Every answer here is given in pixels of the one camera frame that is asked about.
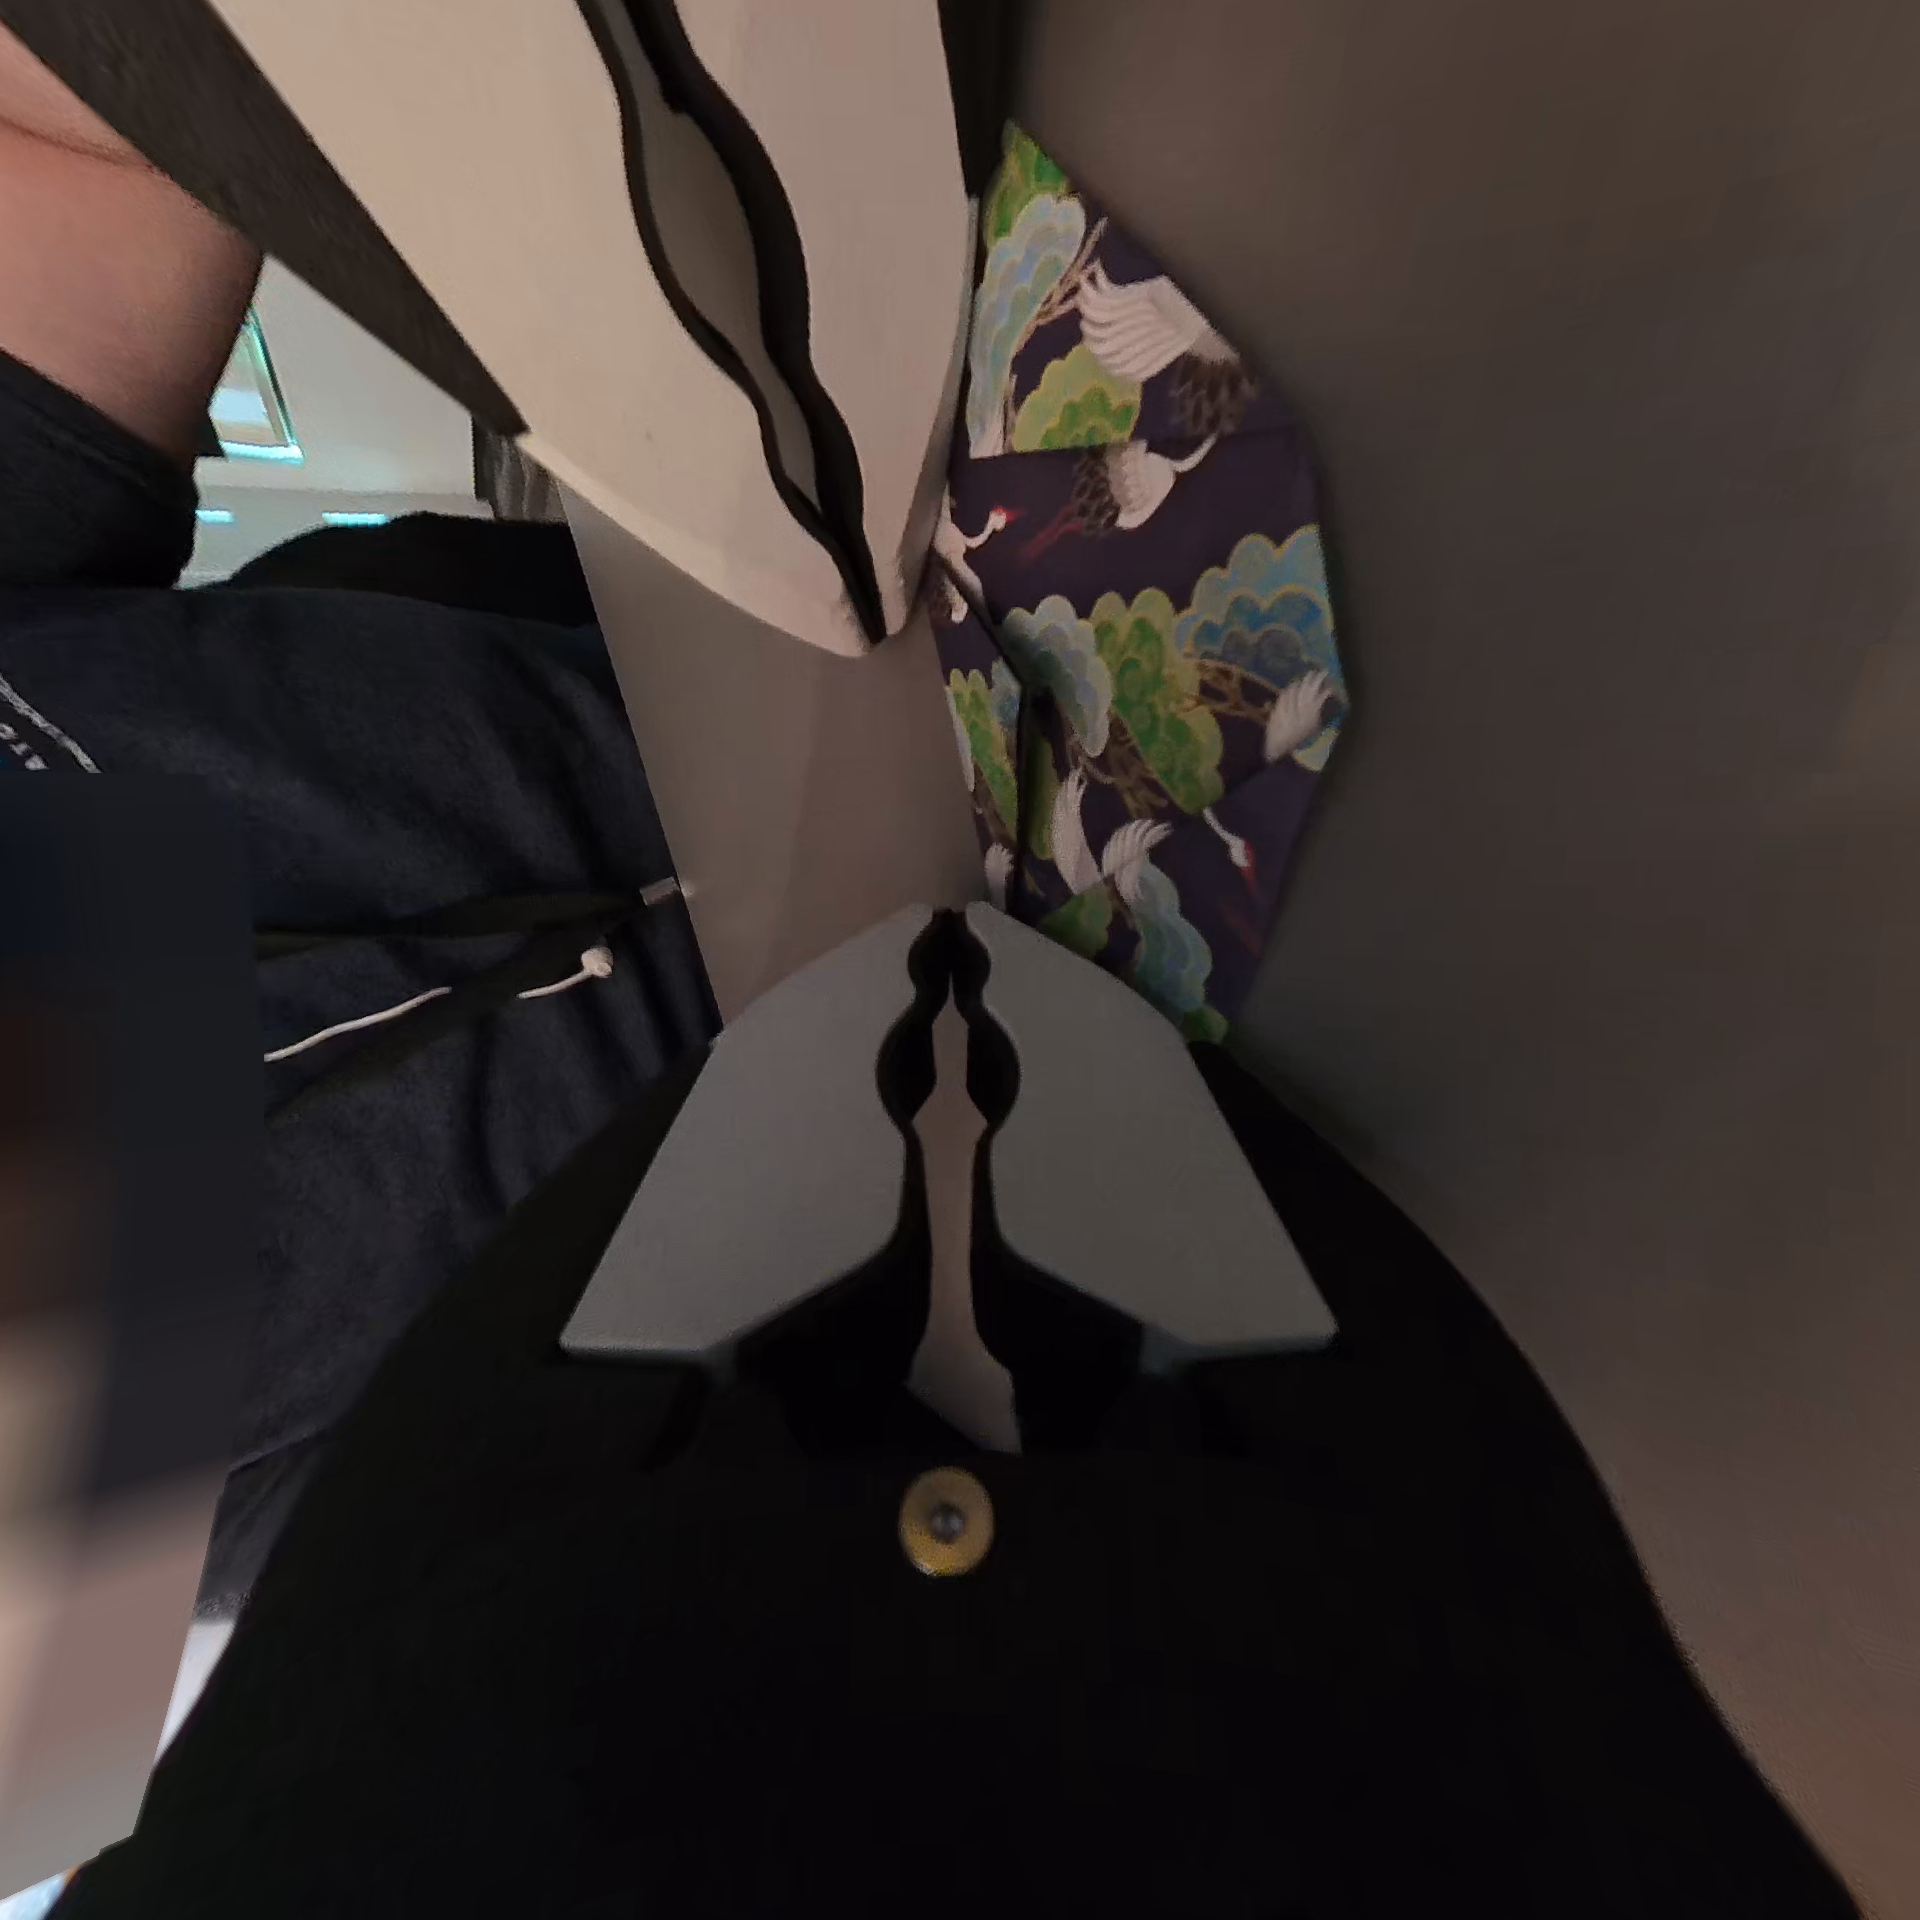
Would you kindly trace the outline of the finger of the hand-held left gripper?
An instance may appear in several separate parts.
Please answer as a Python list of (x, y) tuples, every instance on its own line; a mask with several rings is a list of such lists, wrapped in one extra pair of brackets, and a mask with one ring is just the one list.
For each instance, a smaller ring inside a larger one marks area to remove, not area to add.
[(518, 443), (622, 536), (835, 657), (884, 633), (864, 536), (761, 331), (737, 188), (651, 6), (214, 6), (438, 303)]
[(938, 6), (600, 6), (651, 330), (635, 537), (790, 640), (907, 622), (968, 355)]

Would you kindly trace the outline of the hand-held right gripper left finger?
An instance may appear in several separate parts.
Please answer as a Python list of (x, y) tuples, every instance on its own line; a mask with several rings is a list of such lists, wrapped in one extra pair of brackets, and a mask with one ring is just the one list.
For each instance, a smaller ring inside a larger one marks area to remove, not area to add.
[(912, 1364), (930, 1308), (916, 1119), (962, 931), (912, 903), (722, 1032), (560, 1332), (566, 1355), (748, 1369), (870, 1313), (880, 1352)]

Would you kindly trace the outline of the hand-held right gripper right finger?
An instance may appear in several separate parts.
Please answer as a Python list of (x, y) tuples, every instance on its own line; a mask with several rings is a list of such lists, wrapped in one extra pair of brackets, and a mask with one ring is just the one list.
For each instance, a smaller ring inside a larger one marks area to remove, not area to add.
[(1182, 1033), (989, 903), (953, 994), (998, 1248), (1142, 1332), (1149, 1371), (1323, 1352), (1338, 1322)]

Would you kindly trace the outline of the crane patterned origami paper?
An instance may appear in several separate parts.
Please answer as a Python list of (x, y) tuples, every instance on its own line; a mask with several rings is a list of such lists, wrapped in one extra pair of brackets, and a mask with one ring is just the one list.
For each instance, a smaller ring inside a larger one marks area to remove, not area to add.
[(1188, 1043), (1245, 1004), (1352, 713), (1305, 433), (1017, 127), (928, 618), (987, 900)]

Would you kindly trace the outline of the person's left forearm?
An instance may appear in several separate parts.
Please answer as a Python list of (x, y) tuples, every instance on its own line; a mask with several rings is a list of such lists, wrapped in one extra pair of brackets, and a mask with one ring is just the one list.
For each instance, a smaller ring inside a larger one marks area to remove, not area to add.
[(2, 348), (198, 460), (264, 254), (2, 31)]

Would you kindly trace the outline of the person's navy shirt torso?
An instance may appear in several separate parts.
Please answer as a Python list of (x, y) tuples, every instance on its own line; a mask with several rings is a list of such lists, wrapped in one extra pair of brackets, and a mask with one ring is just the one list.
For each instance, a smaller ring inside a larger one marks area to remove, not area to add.
[(184, 778), (232, 807), (267, 1050), (635, 906), (536, 1000), (349, 1079), (376, 1028), (267, 1067), (261, 1311), (196, 1615), (234, 1619), (396, 1337), (513, 1208), (714, 1032), (586, 577), (558, 524), (413, 515), (179, 583), (198, 498), (4, 356), (4, 778)]

